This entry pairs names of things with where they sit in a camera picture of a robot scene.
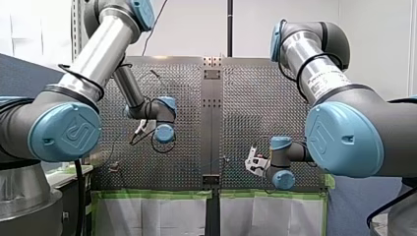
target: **blue cover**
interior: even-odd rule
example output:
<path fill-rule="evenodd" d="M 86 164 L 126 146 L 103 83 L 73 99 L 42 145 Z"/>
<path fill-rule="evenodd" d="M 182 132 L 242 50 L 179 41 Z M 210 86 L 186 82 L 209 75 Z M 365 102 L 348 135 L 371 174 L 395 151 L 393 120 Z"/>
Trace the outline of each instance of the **blue cover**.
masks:
<path fill-rule="evenodd" d="M 174 111 L 175 116 L 177 115 L 177 105 L 175 103 L 175 98 L 171 96 L 160 96 L 158 99 L 165 102 L 166 105 Z M 159 125 L 155 130 L 155 138 L 162 144 L 168 144 L 174 140 L 174 129 L 170 124 Z"/>
<path fill-rule="evenodd" d="M 289 190 L 295 184 L 294 174 L 289 170 L 279 170 L 272 176 L 272 184 L 276 189 Z"/>
<path fill-rule="evenodd" d="M 149 0 L 131 0 L 132 8 L 143 31 L 152 30 L 155 15 Z"/>
<path fill-rule="evenodd" d="M 367 117 L 341 102 L 324 102 L 307 117 L 307 147 L 324 170 L 341 176 L 365 178 L 384 162 L 381 137 Z"/>
<path fill-rule="evenodd" d="M 272 31 L 272 38 L 270 40 L 270 60 L 273 62 L 278 62 L 278 48 L 280 47 L 281 35 L 279 35 L 279 28 L 281 23 L 275 25 Z"/>
<path fill-rule="evenodd" d="M 174 129 L 168 124 L 159 125 L 155 130 L 155 138 L 162 144 L 168 144 L 174 139 Z"/>
<path fill-rule="evenodd" d="M 89 153 L 100 134 L 100 118 L 91 107 L 67 102 L 39 116 L 30 129 L 28 146 L 43 161 L 73 161 Z"/>
<path fill-rule="evenodd" d="M 292 144 L 292 140 L 286 136 L 274 136 L 270 139 L 270 149 L 284 149 L 289 147 Z"/>

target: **green tape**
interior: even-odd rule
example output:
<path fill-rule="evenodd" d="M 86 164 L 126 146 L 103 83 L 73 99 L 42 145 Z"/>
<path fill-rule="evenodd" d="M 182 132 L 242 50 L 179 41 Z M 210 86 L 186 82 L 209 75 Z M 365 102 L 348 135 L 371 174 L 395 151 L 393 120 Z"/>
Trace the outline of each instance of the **green tape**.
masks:
<path fill-rule="evenodd" d="M 97 203 L 98 203 L 98 198 L 94 197 L 94 194 L 91 194 L 91 235 L 95 235 L 95 219 L 97 217 Z"/>
<path fill-rule="evenodd" d="M 85 169 L 88 169 L 88 168 L 91 168 L 91 165 L 82 165 L 81 166 L 82 170 L 85 170 Z M 76 174 L 77 173 L 76 172 L 76 167 L 74 167 L 74 166 L 67 167 L 64 170 L 62 170 L 62 173 L 63 174 Z"/>
<path fill-rule="evenodd" d="M 269 197 L 297 200 L 323 200 L 326 197 L 326 193 L 295 193 L 289 191 L 275 191 L 271 194 L 267 194 L 262 190 L 221 190 L 220 197 L 224 199 Z"/>
<path fill-rule="evenodd" d="M 334 178 L 330 174 L 325 174 L 325 185 L 329 187 L 330 189 L 334 189 L 336 187 L 336 182 L 334 181 Z"/>
<path fill-rule="evenodd" d="M 211 191 L 154 191 L 123 189 L 92 193 L 95 199 L 156 199 L 156 200 L 202 200 L 211 199 Z"/>
<path fill-rule="evenodd" d="M 324 194 L 325 198 L 323 201 L 322 236 L 326 236 L 328 232 L 328 192 L 325 192 Z"/>
<path fill-rule="evenodd" d="M 91 213 L 91 205 L 86 206 L 86 214 Z"/>

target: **pegboard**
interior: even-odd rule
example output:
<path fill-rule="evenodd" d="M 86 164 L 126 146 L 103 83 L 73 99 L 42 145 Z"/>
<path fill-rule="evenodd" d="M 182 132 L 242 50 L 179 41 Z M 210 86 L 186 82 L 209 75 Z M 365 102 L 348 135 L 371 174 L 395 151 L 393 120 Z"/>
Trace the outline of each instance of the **pegboard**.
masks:
<path fill-rule="evenodd" d="M 203 58 L 128 57 L 128 60 L 145 96 L 176 98 L 176 147 L 168 154 L 159 154 L 152 150 L 150 138 L 134 147 L 128 144 L 139 121 L 123 117 L 125 101 L 110 80 L 106 97 L 99 104 L 103 133 L 97 153 L 104 163 L 93 175 L 94 189 L 201 189 L 202 168 L 208 162 L 206 156 L 202 157 L 202 146 L 211 144 L 203 141 L 202 132 L 212 131 L 207 127 L 209 124 L 202 122 L 203 90 L 222 89 L 216 93 L 222 94 L 221 128 L 218 134 L 210 135 L 211 139 L 219 139 L 221 160 L 230 159 L 217 165 L 221 188 L 263 188 L 261 178 L 247 172 L 244 166 L 253 142 L 258 141 L 259 152 L 268 154 L 268 138 L 273 135 L 303 140 L 308 106 L 295 85 L 284 79 L 276 65 L 267 59 L 224 58 L 220 68 L 222 84 L 210 88 L 202 88 L 209 83 L 204 81 L 207 66 Z M 161 75 L 160 81 L 149 70 Z M 110 165 L 116 162 L 118 171 L 109 172 Z M 319 168 L 293 163 L 292 171 L 297 191 L 319 191 L 324 186 Z"/>
<path fill-rule="evenodd" d="M 268 156 L 272 136 L 303 141 L 309 106 L 298 94 L 295 83 L 285 79 L 268 59 L 225 58 L 222 67 L 220 156 L 230 161 L 221 165 L 221 184 L 226 189 L 261 188 L 266 185 L 261 177 L 245 169 L 249 147 L 257 143 L 257 152 Z M 296 176 L 297 190 L 319 190 L 325 186 L 320 168 L 291 163 L 291 170 Z"/>
<path fill-rule="evenodd" d="M 106 96 L 99 104 L 103 127 L 99 155 L 104 164 L 96 168 L 92 186 L 97 190 L 200 190 L 203 59 L 131 57 L 128 60 L 133 64 L 132 71 L 143 95 L 176 98 L 175 148 L 167 154 L 157 153 L 150 145 L 150 137 L 133 147 L 128 144 L 140 122 L 123 116 L 125 101 L 116 83 L 110 80 Z M 157 72 L 160 79 L 150 70 Z M 110 172 L 110 165 L 116 162 L 118 171 Z"/>

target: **white cloth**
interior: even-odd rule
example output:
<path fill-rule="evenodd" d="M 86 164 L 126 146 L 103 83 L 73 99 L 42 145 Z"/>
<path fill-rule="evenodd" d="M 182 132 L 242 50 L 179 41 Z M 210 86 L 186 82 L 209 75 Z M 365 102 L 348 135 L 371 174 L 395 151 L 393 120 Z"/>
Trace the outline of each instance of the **white cloth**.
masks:
<path fill-rule="evenodd" d="M 237 198 L 220 200 L 222 236 L 321 236 L 323 200 Z"/>
<path fill-rule="evenodd" d="M 206 199 L 101 199 L 96 205 L 95 235 L 205 235 Z"/>

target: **metal pole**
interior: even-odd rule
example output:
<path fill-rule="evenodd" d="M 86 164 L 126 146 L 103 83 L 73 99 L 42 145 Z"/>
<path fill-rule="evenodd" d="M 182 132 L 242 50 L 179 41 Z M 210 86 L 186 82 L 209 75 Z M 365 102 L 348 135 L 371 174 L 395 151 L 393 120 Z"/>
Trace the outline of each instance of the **metal pole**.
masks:
<path fill-rule="evenodd" d="M 227 0 L 227 57 L 233 57 L 233 0 Z"/>

